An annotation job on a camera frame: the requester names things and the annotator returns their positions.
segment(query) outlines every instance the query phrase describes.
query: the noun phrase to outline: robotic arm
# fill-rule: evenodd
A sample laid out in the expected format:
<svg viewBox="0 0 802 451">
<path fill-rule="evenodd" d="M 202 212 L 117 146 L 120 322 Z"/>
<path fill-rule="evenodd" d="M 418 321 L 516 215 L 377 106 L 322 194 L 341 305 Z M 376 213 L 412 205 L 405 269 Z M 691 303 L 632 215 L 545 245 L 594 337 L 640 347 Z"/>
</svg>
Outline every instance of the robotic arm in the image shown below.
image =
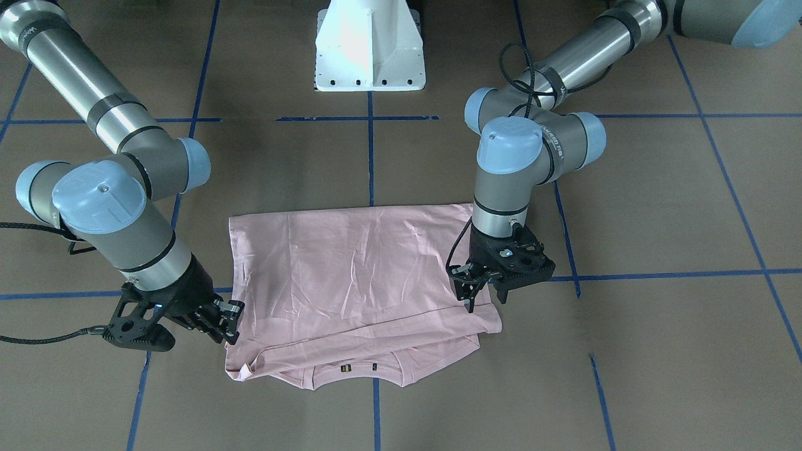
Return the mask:
<svg viewBox="0 0 802 451">
<path fill-rule="evenodd" d="M 550 111 L 568 95 L 596 83 L 597 74 L 661 33 L 763 48 L 800 16 L 802 0 L 619 0 L 542 62 L 531 63 L 525 52 L 529 67 L 516 80 L 505 74 L 506 87 L 474 92 L 465 123 L 481 138 L 468 261 L 446 264 L 458 300 L 472 312 L 488 282 L 505 303 L 510 290 L 551 278 L 554 263 L 525 225 L 531 191 L 582 169 L 606 146 L 596 116 Z"/>
<path fill-rule="evenodd" d="M 91 243 L 126 278 L 103 337 L 119 347 L 168 351 L 175 339 L 158 324 L 165 317 L 217 343 L 236 343 L 243 304 L 214 292 L 203 266 L 153 205 L 209 179 L 206 150 L 195 140 L 171 138 L 55 2 L 6 0 L 0 14 L 0 39 L 45 75 L 112 152 L 78 166 L 40 161 L 16 184 L 25 210 Z M 129 304 L 135 306 L 124 314 Z"/>
</svg>

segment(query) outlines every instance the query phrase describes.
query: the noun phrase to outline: white bracket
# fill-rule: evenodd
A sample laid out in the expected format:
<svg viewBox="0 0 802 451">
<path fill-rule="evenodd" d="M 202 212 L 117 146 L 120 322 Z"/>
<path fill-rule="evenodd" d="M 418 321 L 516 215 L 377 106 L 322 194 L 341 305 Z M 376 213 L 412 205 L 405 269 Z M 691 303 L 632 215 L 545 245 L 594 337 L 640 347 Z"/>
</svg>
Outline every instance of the white bracket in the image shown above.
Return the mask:
<svg viewBox="0 0 802 451">
<path fill-rule="evenodd" d="M 404 0 L 331 0 L 318 13 L 319 91 L 417 91 L 426 85 L 420 16 Z"/>
</svg>

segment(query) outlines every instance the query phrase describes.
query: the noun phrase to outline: blue cap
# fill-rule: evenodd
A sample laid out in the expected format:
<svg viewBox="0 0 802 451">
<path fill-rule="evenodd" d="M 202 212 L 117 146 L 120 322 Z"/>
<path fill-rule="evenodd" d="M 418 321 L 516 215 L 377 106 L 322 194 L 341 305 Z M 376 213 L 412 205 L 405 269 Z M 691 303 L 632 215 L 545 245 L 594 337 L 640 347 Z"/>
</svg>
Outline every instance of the blue cap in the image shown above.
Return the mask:
<svg viewBox="0 0 802 451">
<path fill-rule="evenodd" d="M 510 174 L 532 164 L 543 149 L 543 130 L 520 116 L 497 117 L 482 129 L 476 162 L 491 174 Z"/>
<path fill-rule="evenodd" d="M 54 163 L 67 163 L 66 161 L 58 161 L 58 160 L 45 160 L 40 161 L 38 163 L 33 163 L 32 165 L 25 168 L 19 177 L 17 178 L 17 201 L 20 205 L 27 211 L 28 213 L 34 215 L 36 219 L 39 219 L 42 222 L 47 222 L 44 219 L 40 218 L 36 212 L 34 211 L 34 206 L 30 203 L 30 187 L 34 184 L 34 179 L 36 176 L 42 172 L 42 169 L 45 169 L 47 166 L 50 166 Z"/>
<path fill-rule="evenodd" d="M 605 132 L 604 124 L 595 115 L 588 112 L 571 113 L 571 115 L 579 118 L 582 127 L 585 128 L 585 135 L 588 137 L 588 151 L 585 154 L 585 161 L 579 167 L 582 169 L 602 156 L 607 147 L 607 132 Z"/>
<path fill-rule="evenodd" d="M 465 124 L 479 135 L 479 110 L 482 108 L 484 97 L 490 91 L 495 91 L 492 87 L 480 87 L 465 102 Z"/>
<path fill-rule="evenodd" d="M 209 154 L 201 143 L 192 138 L 178 138 L 187 151 L 187 187 L 181 193 L 186 193 L 192 188 L 201 186 L 212 176 L 212 161 Z"/>
<path fill-rule="evenodd" d="M 733 47 L 765 48 L 776 44 L 802 16 L 802 0 L 763 0 L 749 14 L 735 37 Z"/>
<path fill-rule="evenodd" d="M 147 203 L 142 185 L 114 161 L 86 163 L 53 188 L 53 205 L 70 228 L 112 234 L 139 219 Z"/>
</svg>

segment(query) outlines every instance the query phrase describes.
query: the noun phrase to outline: folded shirt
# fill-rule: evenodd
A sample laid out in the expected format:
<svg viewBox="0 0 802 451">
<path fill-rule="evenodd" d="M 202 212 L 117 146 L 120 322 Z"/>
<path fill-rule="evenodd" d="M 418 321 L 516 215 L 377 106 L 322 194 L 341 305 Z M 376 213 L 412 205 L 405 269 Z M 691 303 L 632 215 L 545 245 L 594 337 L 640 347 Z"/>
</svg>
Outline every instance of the folded shirt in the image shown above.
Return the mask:
<svg viewBox="0 0 802 451">
<path fill-rule="evenodd" d="M 403 387 L 475 351 L 477 333 L 501 331 L 498 312 L 485 287 L 469 314 L 444 269 L 470 217 L 470 205 L 231 217 L 232 299 L 245 310 L 226 372 L 312 390 L 360 376 Z"/>
</svg>

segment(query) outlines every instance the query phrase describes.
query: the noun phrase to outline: black mount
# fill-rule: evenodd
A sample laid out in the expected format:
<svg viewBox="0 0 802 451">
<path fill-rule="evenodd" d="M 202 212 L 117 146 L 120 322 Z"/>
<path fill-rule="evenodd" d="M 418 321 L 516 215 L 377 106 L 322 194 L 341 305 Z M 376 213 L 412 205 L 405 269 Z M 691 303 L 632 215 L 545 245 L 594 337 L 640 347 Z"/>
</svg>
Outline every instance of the black mount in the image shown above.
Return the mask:
<svg viewBox="0 0 802 451">
<path fill-rule="evenodd" d="M 166 317 L 182 327 L 209 335 L 216 343 L 235 344 L 237 325 L 245 306 L 240 301 L 225 302 L 214 292 L 212 279 L 192 256 L 189 267 L 172 285 L 156 291 L 142 291 L 126 282 L 123 294 L 103 337 L 117 347 L 143 351 L 169 351 L 175 337 L 159 320 Z M 135 304 L 123 316 L 126 306 Z"/>
<path fill-rule="evenodd" d="M 471 225 L 468 261 L 463 266 L 449 266 L 448 277 L 456 298 L 473 313 L 476 295 L 492 281 L 499 302 L 507 302 L 510 290 L 545 282 L 554 274 L 554 262 L 543 253 L 543 243 L 519 223 L 509 238 L 494 238 Z"/>
</svg>

